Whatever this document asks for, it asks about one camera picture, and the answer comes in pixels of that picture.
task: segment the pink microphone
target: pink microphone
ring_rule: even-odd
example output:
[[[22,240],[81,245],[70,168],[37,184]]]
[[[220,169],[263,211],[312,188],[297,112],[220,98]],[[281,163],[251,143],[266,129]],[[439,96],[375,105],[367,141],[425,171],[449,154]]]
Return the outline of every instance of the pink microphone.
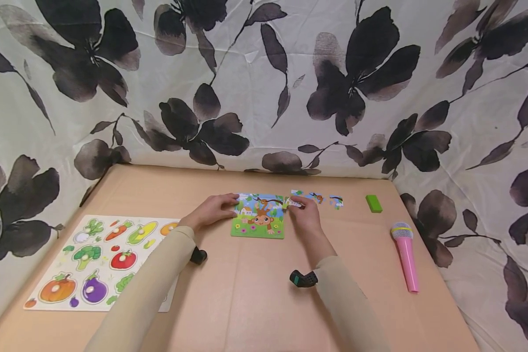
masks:
[[[408,223],[398,222],[393,225],[391,235],[399,248],[406,286],[409,292],[418,292],[417,268],[413,258],[413,231]]]

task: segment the microphone handle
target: microphone handle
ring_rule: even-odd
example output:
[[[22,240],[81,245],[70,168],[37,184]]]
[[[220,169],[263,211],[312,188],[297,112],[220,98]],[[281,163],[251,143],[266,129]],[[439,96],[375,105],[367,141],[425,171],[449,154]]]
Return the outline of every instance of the microphone handle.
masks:
[[[418,292],[417,268],[413,258],[413,239],[409,237],[399,237],[396,239],[401,257],[401,265],[405,274],[406,286],[409,292]]]

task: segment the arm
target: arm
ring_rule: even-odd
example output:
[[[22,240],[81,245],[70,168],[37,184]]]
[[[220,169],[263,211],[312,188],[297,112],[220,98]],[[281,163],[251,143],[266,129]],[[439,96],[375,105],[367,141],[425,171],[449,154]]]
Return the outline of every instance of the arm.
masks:
[[[221,219],[234,218],[223,210],[237,204],[238,195],[211,196],[160,242],[135,274],[86,346],[86,352],[134,352],[160,308],[160,304],[194,251],[194,231]]]
[[[304,205],[302,209],[291,205],[289,211],[311,266],[315,266],[317,292],[350,351],[390,351],[368,298],[324,234],[315,201],[303,197],[291,197],[291,200]]]

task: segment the green block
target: green block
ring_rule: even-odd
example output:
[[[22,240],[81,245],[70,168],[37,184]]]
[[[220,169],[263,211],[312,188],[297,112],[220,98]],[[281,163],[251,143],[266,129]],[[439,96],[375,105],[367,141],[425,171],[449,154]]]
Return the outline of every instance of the green block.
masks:
[[[380,213],[383,211],[383,208],[381,207],[381,204],[379,204],[379,200],[375,194],[368,194],[366,196],[366,201],[368,202],[372,213]]]

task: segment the beige shirt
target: beige shirt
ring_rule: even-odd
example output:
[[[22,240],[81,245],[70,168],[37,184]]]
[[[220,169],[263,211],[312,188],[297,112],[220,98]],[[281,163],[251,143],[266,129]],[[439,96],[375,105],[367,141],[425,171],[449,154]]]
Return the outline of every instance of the beige shirt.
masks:
[[[194,251],[194,231],[172,230],[135,274],[86,346],[86,352],[136,352],[175,278]],[[160,268],[166,268],[160,275]],[[368,299],[338,256],[317,265],[317,291],[350,351],[386,352],[389,345]]]

